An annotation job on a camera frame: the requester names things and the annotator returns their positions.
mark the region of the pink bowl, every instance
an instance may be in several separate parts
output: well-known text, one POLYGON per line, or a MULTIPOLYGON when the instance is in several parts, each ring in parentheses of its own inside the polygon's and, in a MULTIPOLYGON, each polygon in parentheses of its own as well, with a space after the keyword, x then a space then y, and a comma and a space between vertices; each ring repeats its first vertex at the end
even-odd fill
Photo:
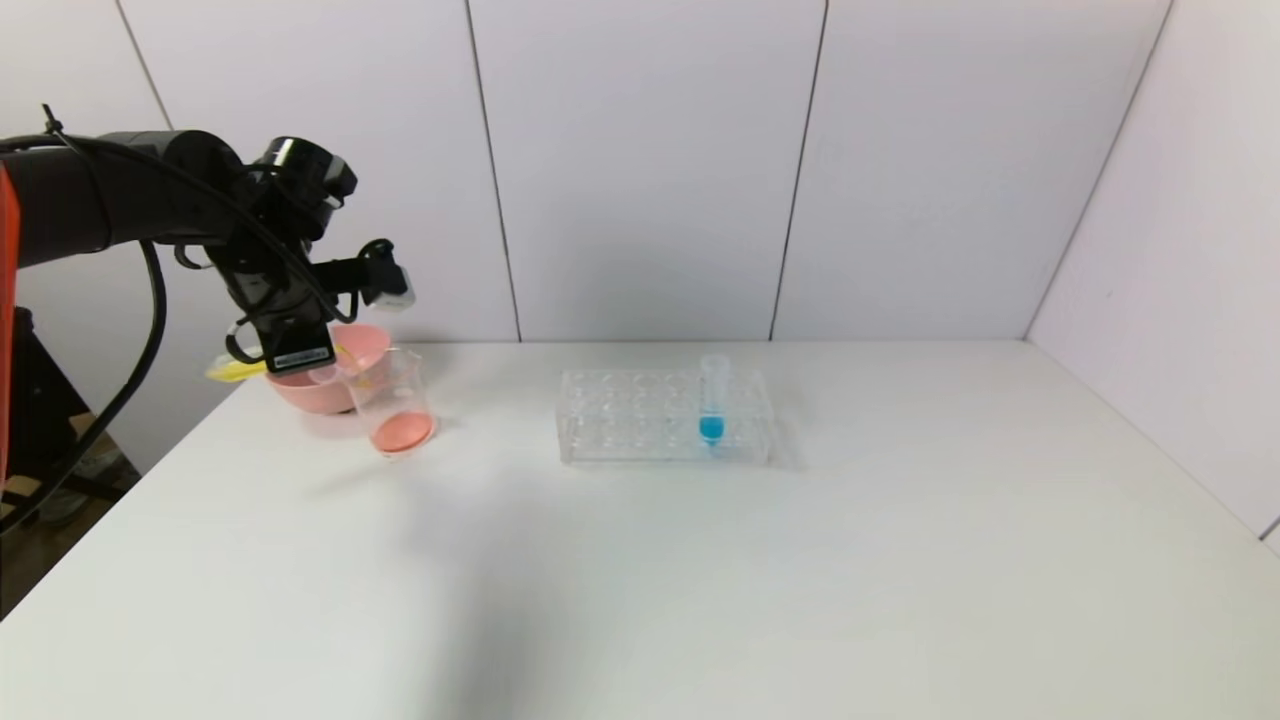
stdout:
MULTIPOLYGON (((333 325, 329 331, 333 334, 334 350, 338 351, 338 364, 349 361, 347 359, 352 356, 360 357, 362 365, 372 364, 392 346, 392 336, 376 325, 355 323, 333 325)), ((337 374, 326 382, 316 382, 311 373, 269 374, 266 382, 285 402, 303 413, 333 415, 346 413, 356 406, 351 392, 347 391, 347 386, 338 379, 337 374)))

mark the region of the floor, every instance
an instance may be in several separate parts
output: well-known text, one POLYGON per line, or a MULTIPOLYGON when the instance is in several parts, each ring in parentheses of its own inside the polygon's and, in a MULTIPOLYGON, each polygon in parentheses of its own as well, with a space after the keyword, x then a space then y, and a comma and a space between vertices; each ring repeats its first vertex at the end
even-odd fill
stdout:
MULTIPOLYGON (((72 424, 83 432, 92 420, 92 415, 81 415, 72 418, 72 424)), ((120 457, 110 437, 100 439, 77 466, 82 477, 101 478, 101 471, 114 475, 115 487, 132 487, 138 480, 137 470, 120 457)), ((38 480, 15 477, 9 479, 5 489, 29 495, 38 486, 38 480)), ((111 505, 76 493, 55 493, 41 506, 41 512, 59 516, 56 521, 41 520, 0 538, 0 620, 106 515, 111 505)), ((0 505, 0 516, 10 510, 9 505, 0 505)))

